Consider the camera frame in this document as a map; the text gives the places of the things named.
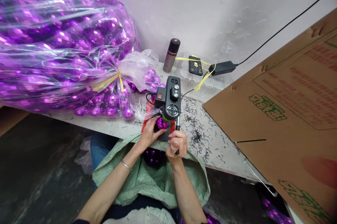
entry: dark floor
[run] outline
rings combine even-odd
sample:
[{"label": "dark floor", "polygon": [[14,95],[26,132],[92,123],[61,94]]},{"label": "dark floor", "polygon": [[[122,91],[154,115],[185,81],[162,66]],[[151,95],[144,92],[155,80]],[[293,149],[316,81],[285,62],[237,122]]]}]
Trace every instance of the dark floor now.
[{"label": "dark floor", "polygon": [[[30,114],[0,138],[0,224],[71,223],[93,193],[91,176],[74,163],[92,131]],[[255,187],[207,170],[205,209],[223,224],[271,224]]]}]

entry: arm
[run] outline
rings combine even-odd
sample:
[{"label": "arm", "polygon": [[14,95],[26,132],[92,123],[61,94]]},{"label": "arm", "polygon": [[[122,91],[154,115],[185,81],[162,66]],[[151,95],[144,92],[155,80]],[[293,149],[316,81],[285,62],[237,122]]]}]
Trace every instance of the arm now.
[{"label": "arm", "polygon": [[196,191],[185,170],[181,157],[187,155],[187,136],[182,131],[174,131],[166,155],[172,166],[176,195],[181,215],[186,224],[208,223]]},{"label": "arm", "polygon": [[[153,132],[158,117],[148,120],[139,141],[134,144],[132,149],[123,158],[127,166],[133,167],[147,147],[166,131],[166,129],[162,129],[156,133]],[[120,162],[90,197],[76,219],[86,220],[90,224],[100,224],[116,199],[129,173],[130,170]]]}]

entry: cardboard flap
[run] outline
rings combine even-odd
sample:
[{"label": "cardboard flap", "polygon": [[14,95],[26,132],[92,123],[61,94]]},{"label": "cardboard flap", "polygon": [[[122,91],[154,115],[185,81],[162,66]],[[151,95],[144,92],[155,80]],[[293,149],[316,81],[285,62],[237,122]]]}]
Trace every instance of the cardboard flap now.
[{"label": "cardboard flap", "polygon": [[337,9],[203,107],[305,223],[336,221]]}]

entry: black cap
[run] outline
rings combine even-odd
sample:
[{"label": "black cap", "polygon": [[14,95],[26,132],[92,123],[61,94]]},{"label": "black cap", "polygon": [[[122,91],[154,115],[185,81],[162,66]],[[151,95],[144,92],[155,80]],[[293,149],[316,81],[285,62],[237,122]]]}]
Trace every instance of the black cap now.
[{"label": "black cap", "polygon": [[178,53],[179,46],[180,46],[180,40],[177,38],[172,38],[170,45],[168,47],[168,51],[171,53]]}]

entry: yellow string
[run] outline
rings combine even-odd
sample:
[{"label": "yellow string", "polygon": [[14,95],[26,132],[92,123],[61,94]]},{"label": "yellow string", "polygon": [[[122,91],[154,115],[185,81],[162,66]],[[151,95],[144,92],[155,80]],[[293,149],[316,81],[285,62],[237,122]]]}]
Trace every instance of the yellow string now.
[{"label": "yellow string", "polygon": [[203,63],[203,65],[202,65],[201,68],[202,68],[203,70],[207,71],[208,73],[207,73],[207,74],[205,75],[205,77],[200,81],[200,83],[199,83],[196,87],[194,87],[194,90],[195,90],[195,91],[200,90],[201,85],[202,85],[202,84],[205,82],[205,80],[212,74],[212,72],[215,70],[215,67],[217,66],[217,64],[215,64],[215,65],[214,65],[213,71],[210,72],[209,70],[203,68],[203,67],[204,67],[204,64],[206,64],[206,65],[211,65],[211,64],[209,64],[209,63],[206,63],[205,61],[202,61],[202,60],[196,60],[196,59],[187,59],[187,58],[184,58],[184,57],[176,57],[176,60],[199,61],[199,62]]},{"label": "yellow string", "polygon": [[208,74],[200,81],[200,83],[196,87],[194,87],[195,91],[200,90],[201,85],[205,82],[206,78],[208,78],[212,74],[213,71],[211,71],[211,72],[208,71]]},{"label": "yellow string", "polygon": [[119,75],[119,81],[120,81],[120,88],[122,89],[122,92],[124,92],[124,86],[123,86],[123,81],[122,81],[122,77],[120,74]]},{"label": "yellow string", "polygon": [[96,82],[96,83],[92,83],[91,84],[91,88],[93,91],[96,91],[98,93],[100,93],[101,91],[103,91],[105,88],[107,88],[115,79],[117,79],[119,77],[119,81],[120,81],[120,87],[122,92],[124,92],[124,86],[123,86],[123,81],[122,81],[122,77],[120,72],[118,72],[118,74],[112,76],[111,78],[108,78],[107,80],[101,81],[101,82]]}]

